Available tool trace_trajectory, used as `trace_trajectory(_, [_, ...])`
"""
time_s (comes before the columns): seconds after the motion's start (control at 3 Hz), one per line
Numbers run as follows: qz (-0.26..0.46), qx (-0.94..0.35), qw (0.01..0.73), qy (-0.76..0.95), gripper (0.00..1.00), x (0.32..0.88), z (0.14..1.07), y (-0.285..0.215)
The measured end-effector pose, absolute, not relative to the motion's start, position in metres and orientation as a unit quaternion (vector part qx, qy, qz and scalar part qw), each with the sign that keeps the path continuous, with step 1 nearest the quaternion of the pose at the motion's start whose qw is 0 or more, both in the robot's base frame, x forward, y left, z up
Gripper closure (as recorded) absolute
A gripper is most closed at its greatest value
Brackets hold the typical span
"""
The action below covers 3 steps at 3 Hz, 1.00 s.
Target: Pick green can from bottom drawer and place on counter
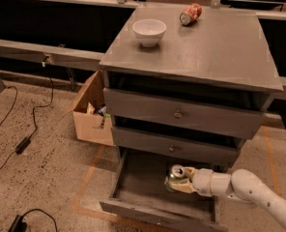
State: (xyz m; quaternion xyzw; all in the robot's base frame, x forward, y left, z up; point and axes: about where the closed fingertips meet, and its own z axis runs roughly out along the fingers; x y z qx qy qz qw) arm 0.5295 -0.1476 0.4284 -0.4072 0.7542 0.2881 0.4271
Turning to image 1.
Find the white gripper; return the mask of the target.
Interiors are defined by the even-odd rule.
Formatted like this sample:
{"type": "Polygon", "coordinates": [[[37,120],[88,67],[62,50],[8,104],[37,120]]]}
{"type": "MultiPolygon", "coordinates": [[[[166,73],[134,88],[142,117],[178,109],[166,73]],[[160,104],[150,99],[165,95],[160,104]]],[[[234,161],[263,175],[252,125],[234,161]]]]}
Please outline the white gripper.
{"type": "Polygon", "coordinates": [[[185,168],[185,176],[191,179],[185,182],[172,182],[171,188],[184,193],[197,192],[201,196],[220,196],[228,195],[231,185],[231,175],[217,173],[211,169],[197,169],[194,167],[185,168]]]}

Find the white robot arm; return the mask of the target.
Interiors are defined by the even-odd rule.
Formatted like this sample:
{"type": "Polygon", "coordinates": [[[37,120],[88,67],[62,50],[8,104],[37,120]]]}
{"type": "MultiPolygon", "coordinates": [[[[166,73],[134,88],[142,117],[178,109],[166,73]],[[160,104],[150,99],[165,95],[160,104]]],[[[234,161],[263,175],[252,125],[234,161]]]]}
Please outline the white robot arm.
{"type": "Polygon", "coordinates": [[[171,167],[165,185],[171,191],[196,192],[201,196],[216,196],[242,204],[257,205],[286,230],[286,200],[246,169],[227,174],[176,164],[171,167]]]}

